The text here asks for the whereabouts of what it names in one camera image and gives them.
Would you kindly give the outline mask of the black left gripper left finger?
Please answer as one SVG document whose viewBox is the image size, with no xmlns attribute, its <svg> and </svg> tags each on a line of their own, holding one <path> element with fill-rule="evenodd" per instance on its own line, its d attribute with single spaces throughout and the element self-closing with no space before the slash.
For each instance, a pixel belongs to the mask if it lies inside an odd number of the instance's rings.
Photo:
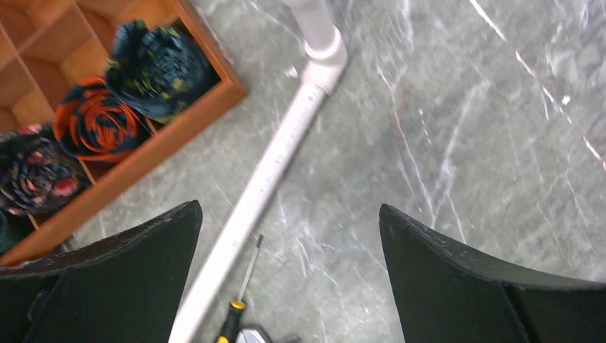
<svg viewBox="0 0 606 343">
<path fill-rule="evenodd" d="M 3 342 L 167 342 L 203 212 L 180 204 L 85 247 L 1 268 Z"/>
</svg>

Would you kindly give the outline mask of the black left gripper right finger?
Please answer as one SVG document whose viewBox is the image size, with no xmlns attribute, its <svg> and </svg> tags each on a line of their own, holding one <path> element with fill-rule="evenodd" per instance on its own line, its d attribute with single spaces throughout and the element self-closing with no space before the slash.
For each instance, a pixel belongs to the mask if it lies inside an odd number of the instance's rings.
<svg viewBox="0 0 606 343">
<path fill-rule="evenodd" d="M 603 342 L 605 284 L 522 267 L 388 204 L 379 230 L 407 342 Z"/>
</svg>

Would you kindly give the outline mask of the dark blue patterned tie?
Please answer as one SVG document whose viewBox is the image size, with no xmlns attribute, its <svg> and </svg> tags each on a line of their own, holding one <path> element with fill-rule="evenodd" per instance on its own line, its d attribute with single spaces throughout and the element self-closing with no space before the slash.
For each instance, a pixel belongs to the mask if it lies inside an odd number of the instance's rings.
<svg viewBox="0 0 606 343">
<path fill-rule="evenodd" d="M 170 25 L 149 29 L 141 19 L 118 25 L 106 86 L 145 117 L 169 123 L 218 81 L 208 58 L 187 33 Z"/>
</svg>

